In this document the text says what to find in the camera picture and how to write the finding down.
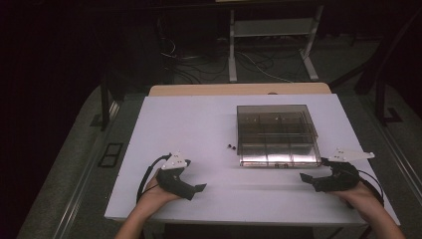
right hand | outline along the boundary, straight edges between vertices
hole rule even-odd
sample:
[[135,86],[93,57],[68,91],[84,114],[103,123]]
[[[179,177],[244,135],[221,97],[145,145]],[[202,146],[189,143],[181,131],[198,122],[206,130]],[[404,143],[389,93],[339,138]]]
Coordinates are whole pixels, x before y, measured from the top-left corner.
[[384,211],[382,204],[362,182],[345,191],[331,191],[328,193],[338,196],[343,202],[350,203],[366,222],[370,222],[371,218],[375,217],[380,211]]

black wall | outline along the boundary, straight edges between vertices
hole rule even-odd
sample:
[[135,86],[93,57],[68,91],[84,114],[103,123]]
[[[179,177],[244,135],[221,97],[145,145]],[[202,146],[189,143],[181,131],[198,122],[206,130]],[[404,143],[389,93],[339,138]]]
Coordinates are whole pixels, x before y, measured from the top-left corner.
[[101,62],[71,1],[2,1],[0,15],[0,237],[15,238]]

black cable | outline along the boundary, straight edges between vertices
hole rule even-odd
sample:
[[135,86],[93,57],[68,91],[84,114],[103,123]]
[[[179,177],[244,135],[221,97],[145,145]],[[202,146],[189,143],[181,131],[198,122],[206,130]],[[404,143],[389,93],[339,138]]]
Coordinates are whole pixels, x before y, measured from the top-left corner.
[[[240,53],[237,53],[237,52],[235,52],[235,54],[238,54],[238,55],[240,55],[240,56],[242,56],[241,58],[237,58],[237,63],[239,63],[239,65],[241,65],[243,68],[245,68],[246,70],[248,70],[248,71],[250,71],[250,72],[254,72],[254,73],[261,73],[260,71],[258,71],[258,70],[255,70],[255,69],[257,69],[257,66],[255,66],[255,65],[253,65],[252,63],[251,63],[251,61],[246,61],[245,59],[246,59],[246,57],[245,56],[243,56],[242,54],[240,54]],[[252,65],[252,66],[254,66],[254,68],[253,69],[250,69],[250,68],[248,68],[247,66],[245,66],[244,64],[245,64],[245,62],[246,62],[246,64],[248,64],[248,65]]]
[[180,77],[183,77],[184,79],[188,80],[190,84],[192,84],[192,85],[193,85],[193,82],[192,82],[192,80],[191,80],[190,78],[186,77],[186,76],[185,76],[185,75],[183,75],[183,74],[180,74],[180,73],[178,73],[178,72],[174,71],[173,69],[168,69],[168,70],[172,71],[175,75],[178,75],[178,76],[180,76]]
[[182,65],[182,66],[203,66],[203,65],[208,65],[208,64],[210,64],[210,63],[212,62],[211,60],[208,60],[208,59],[207,59],[207,61],[206,61],[206,62],[203,62],[203,63],[196,63],[196,64],[194,64],[194,63],[190,63],[190,64],[185,64],[184,62],[187,62],[188,60],[184,60],[184,62],[182,61],[183,59],[178,59],[178,58],[176,58],[175,60],[176,60],[176,64],[178,64],[178,65]]
[[201,83],[201,81],[199,81],[199,79],[198,79],[197,77],[193,76],[193,75],[192,75],[192,74],[190,74],[190,73],[184,72],[184,71],[179,70],[179,69],[177,69],[177,68],[173,68],[173,70],[174,70],[176,73],[178,73],[178,74],[182,74],[182,75],[185,75],[185,76],[188,76],[188,77],[192,78],[192,79],[193,79],[193,80],[195,80],[195,81],[196,81],[199,85],[200,85],[200,84],[202,84],[202,83]]
[[163,155],[163,156],[159,157],[158,159],[156,159],[156,160],[155,160],[155,162],[153,162],[153,163],[152,163],[152,165],[148,167],[148,169],[146,170],[145,175],[144,175],[144,176],[143,176],[143,178],[142,178],[142,181],[140,181],[139,188],[137,189],[137,194],[136,194],[136,203],[139,201],[139,198],[140,198],[140,197],[142,196],[142,194],[144,193],[144,192],[142,192],[142,191],[143,191],[143,187],[145,186],[146,180],[148,179],[149,174],[151,174],[151,171],[152,171],[152,169],[154,168],[155,164],[157,164],[157,163],[158,163],[160,160],[162,160],[162,159],[167,160],[168,158],[170,158],[170,156],[171,156],[171,153],[169,153],[168,155]]
[[215,76],[212,79],[205,79],[205,78],[202,78],[201,77],[201,80],[206,81],[206,82],[214,82],[215,80],[217,80],[217,78],[220,78],[220,77],[227,77],[227,78],[229,78],[230,76],[229,75],[223,75],[222,74],[222,75]]
[[197,72],[199,72],[199,73],[203,73],[203,74],[220,74],[220,73],[224,72],[224,70],[226,69],[227,62],[228,62],[228,60],[226,60],[226,61],[224,62],[223,69],[218,70],[217,72],[206,72],[206,71],[203,71],[203,70],[201,70],[201,69],[199,69],[199,68],[197,68],[197,67],[194,67],[194,66],[189,66],[189,65],[185,65],[185,64],[179,64],[179,65],[181,65],[181,66],[183,66],[183,67],[192,68],[193,70],[191,70],[191,71],[197,71]]
[[[344,172],[344,173],[347,173],[347,174],[349,174],[349,175],[351,175],[351,176],[353,176],[353,177],[355,177],[355,178],[358,178],[359,179],[359,181],[361,181],[361,182],[363,182],[364,184],[365,184],[365,182],[367,183],[367,184],[369,184],[369,185],[366,185],[365,184],[365,186],[366,187],[372,187],[374,190],[376,190],[375,189],[375,187],[373,187],[373,185],[372,184],[370,184],[367,180],[365,180],[364,178],[362,178],[361,176],[356,176],[356,175],[354,175],[354,174],[352,174],[351,172],[348,172],[348,171],[346,171],[346,170],[338,170],[338,171],[340,171],[340,172]],[[378,184],[378,186],[379,186],[379,189],[381,190],[381,198],[380,199],[382,199],[382,201],[384,200],[384,191],[382,190],[382,187],[381,187],[381,184],[379,183],[379,181],[378,180],[376,180],[375,179],[375,177],[373,177],[372,175],[370,175],[369,173],[367,173],[367,172],[364,172],[364,171],[362,171],[362,170],[358,170],[358,172],[363,172],[363,173],[365,173],[366,175],[368,175],[368,176],[370,176],[377,184]]]
[[[283,42],[280,44],[280,47],[282,47],[283,46],[283,43],[286,41],[286,36],[285,36],[285,38],[283,39]],[[297,52],[295,52],[294,54],[290,54],[290,55],[287,55],[287,56],[280,56],[280,57],[276,57],[276,55],[279,53],[278,51],[275,51],[271,56],[267,56],[266,54],[263,54],[263,53],[261,53],[261,52],[259,52],[258,50],[257,50],[257,46],[255,45],[255,44],[252,44],[252,47],[253,47],[253,50],[254,50],[254,52],[252,53],[252,54],[255,54],[255,55],[257,55],[257,56],[259,56],[259,57],[262,57],[262,58],[264,58],[264,60],[261,60],[261,61],[255,61],[255,63],[258,65],[258,64],[260,64],[259,65],[259,67],[261,68],[261,69],[263,69],[263,70],[269,70],[269,69],[271,69],[271,68],[273,68],[274,67],[274,60],[276,60],[276,59],[288,59],[288,58],[292,58],[292,57],[295,57],[295,56],[297,56],[298,55],[298,53],[299,53],[299,51],[297,51]],[[270,66],[265,66],[265,67],[263,67],[261,64],[264,64],[265,62],[268,62],[268,61],[270,61],[271,62],[271,65]]]
[[358,172],[362,172],[362,173],[370,176],[376,182],[376,184],[378,184],[379,190],[381,191],[381,197],[382,197],[382,199],[384,199],[384,190],[382,190],[381,183],[379,183],[379,181],[376,180],[374,176],[370,175],[369,173],[367,173],[365,171],[358,170]]
[[271,74],[268,74],[266,71],[264,71],[264,70],[262,70],[258,65],[256,65],[255,64],[255,62],[248,56],[248,55],[246,55],[246,54],[244,54],[244,53],[241,53],[241,52],[235,52],[235,53],[238,53],[238,54],[241,54],[242,56],[244,56],[244,57],[246,57],[252,64],[254,64],[254,66],[262,73],[262,74],[264,74],[264,75],[266,75],[266,76],[268,76],[268,77],[271,77],[271,78],[274,78],[274,79],[277,79],[277,80],[280,80],[280,81],[284,81],[284,82],[288,82],[288,83],[293,83],[292,81],[290,81],[290,80],[286,80],[286,79],[283,79],[283,78],[280,78],[280,77],[276,77],[276,76],[274,76],[274,75],[271,75]]
[[152,188],[154,188],[154,187],[156,187],[156,186],[158,186],[158,184],[155,184],[155,185],[153,185],[153,186],[149,187],[148,189],[144,190],[140,196],[142,196],[142,195],[143,195],[143,194],[145,194],[147,191],[151,190]]
[[299,71],[300,71],[300,69],[302,68],[302,66],[304,65],[304,61],[301,61],[300,63],[299,63],[299,67],[298,67],[298,69],[296,70],[296,72],[295,72],[295,79],[298,77],[298,74],[299,74]]
[[[268,71],[268,70],[274,68],[275,64],[274,64],[273,56],[275,56],[277,54],[277,52],[274,52],[272,57],[268,57],[268,56],[266,56],[266,55],[264,55],[262,53],[261,54],[259,54],[259,53],[251,53],[251,54],[254,54],[254,55],[258,56],[258,57],[264,58],[264,60],[254,61],[254,65],[255,66],[258,66],[259,68],[261,68],[264,71]],[[265,64],[266,62],[270,62],[270,66],[267,66]]]

black controller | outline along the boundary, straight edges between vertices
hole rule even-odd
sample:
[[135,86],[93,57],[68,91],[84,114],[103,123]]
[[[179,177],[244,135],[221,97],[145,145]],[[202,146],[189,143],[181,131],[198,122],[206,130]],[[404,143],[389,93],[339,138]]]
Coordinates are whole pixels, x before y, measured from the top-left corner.
[[359,171],[349,162],[328,161],[328,159],[324,157],[321,158],[321,161],[322,165],[331,168],[331,176],[314,178],[310,175],[301,173],[302,181],[311,184],[317,192],[344,191],[355,187],[357,183],[361,181],[372,191],[378,201],[384,205],[384,199],[379,194],[378,190],[368,181],[360,177]]
[[[139,198],[142,196],[143,187],[146,183],[146,179],[148,178],[149,174],[151,173],[154,165],[161,159],[168,160],[171,156],[171,153],[168,155],[163,155],[162,157],[158,158],[146,171],[145,175],[140,182],[139,188],[136,194],[136,202],[139,201]],[[185,159],[186,167],[189,166],[190,160]],[[172,169],[158,169],[158,173],[156,179],[158,181],[158,185],[164,189],[165,191],[171,192],[179,197],[186,198],[188,200],[192,200],[193,195],[196,192],[201,192],[204,190],[207,184],[200,184],[191,186],[186,182],[180,179],[180,174],[184,171],[184,167],[179,168],[172,168]]]

hand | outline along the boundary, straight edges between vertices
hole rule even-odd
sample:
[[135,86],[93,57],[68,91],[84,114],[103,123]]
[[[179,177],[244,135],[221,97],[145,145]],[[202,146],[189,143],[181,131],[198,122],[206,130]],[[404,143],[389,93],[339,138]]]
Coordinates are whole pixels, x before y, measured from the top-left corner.
[[354,188],[333,191],[329,194],[336,195],[340,200],[350,203],[359,212],[362,219],[369,223],[377,238],[405,238],[390,214],[362,182],[357,183]]
[[158,209],[165,205],[167,202],[180,198],[171,192],[165,191],[158,185],[158,181],[156,179],[158,170],[159,169],[155,171],[153,177],[146,184],[145,189],[143,190],[143,194],[139,198],[139,201],[136,203],[135,207],[135,209],[137,207],[142,207],[142,211],[147,217],[158,211]]
[[372,191],[362,182],[357,183],[354,188],[345,191],[332,191],[329,194],[336,195],[341,201],[350,203],[366,222],[369,222],[371,217],[377,215],[379,211],[384,211],[384,207]]
[[158,211],[158,209],[167,202],[180,198],[159,187],[157,179],[155,178],[157,172],[158,170],[146,184],[142,196],[115,235],[115,238],[139,238],[143,224],[152,214]]

